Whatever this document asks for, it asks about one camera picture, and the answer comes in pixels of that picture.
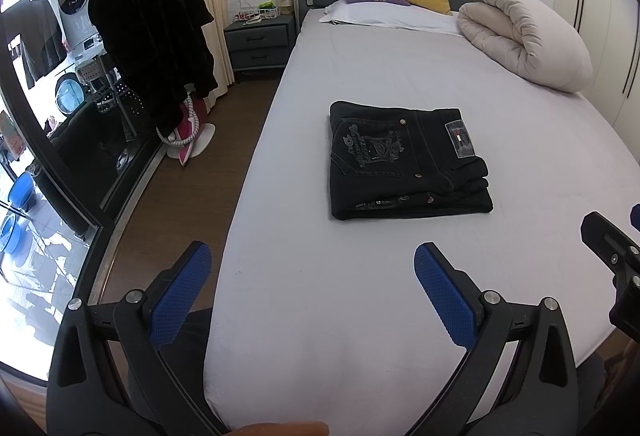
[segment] nightstand drawer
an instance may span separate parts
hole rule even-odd
[[[277,48],[288,44],[286,26],[263,26],[253,30],[235,30],[226,33],[226,47],[229,51]]]
[[[289,48],[260,48],[230,53],[235,70],[249,67],[284,66],[289,60]]]

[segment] white pillow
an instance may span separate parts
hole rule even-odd
[[[339,0],[324,9],[320,22],[360,24],[383,28],[430,31],[463,36],[458,27],[458,14],[443,15],[420,6],[400,6],[388,2],[356,2]]]

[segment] gray nightstand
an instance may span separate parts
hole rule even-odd
[[[225,29],[233,70],[285,67],[296,43],[296,18],[281,15],[259,24],[238,21]]]

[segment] blue gripper pad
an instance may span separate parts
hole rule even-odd
[[[210,273],[211,250],[200,244],[151,312],[149,339],[156,349],[174,341]]]
[[[631,225],[640,231],[640,205],[636,205],[631,210]]]
[[[453,343],[470,351],[477,339],[476,323],[460,291],[424,245],[415,251],[414,268]]]

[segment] mattress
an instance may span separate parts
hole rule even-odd
[[[209,405],[231,428],[316,419],[334,436],[404,434],[464,354],[414,274],[427,241],[481,290],[528,304],[555,297],[579,364],[612,330],[615,299],[580,223],[597,210],[638,239],[629,213],[640,167],[614,130],[579,94],[526,82],[463,37],[322,15],[305,19],[228,233],[204,370]],[[339,99],[459,108],[489,168],[494,211],[333,219],[328,114]]]

